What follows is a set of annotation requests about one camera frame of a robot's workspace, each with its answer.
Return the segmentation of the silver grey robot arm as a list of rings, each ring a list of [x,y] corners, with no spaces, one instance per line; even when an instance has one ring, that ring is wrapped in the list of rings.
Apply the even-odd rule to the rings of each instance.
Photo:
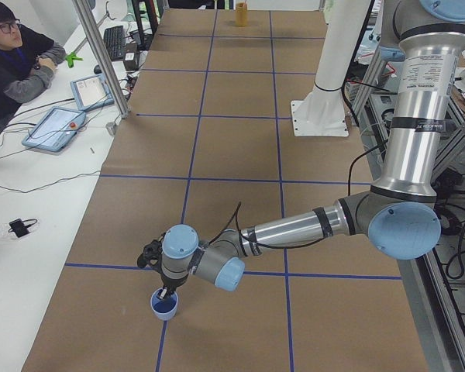
[[[338,234],[364,234],[398,260],[420,257],[436,245],[441,225],[433,210],[431,177],[465,50],[465,1],[386,1],[382,14],[381,58],[403,67],[380,177],[369,191],[331,206],[248,229],[226,229],[210,241],[201,241],[187,225],[169,228],[155,266],[163,281],[160,300],[192,274],[233,291],[243,276],[244,257],[306,247]]]

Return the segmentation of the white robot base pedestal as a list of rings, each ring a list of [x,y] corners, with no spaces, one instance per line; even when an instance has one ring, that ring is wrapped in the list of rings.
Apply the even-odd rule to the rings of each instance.
[[[341,88],[371,0],[336,1],[332,7],[313,89],[302,101],[291,102],[296,136],[349,135]]]

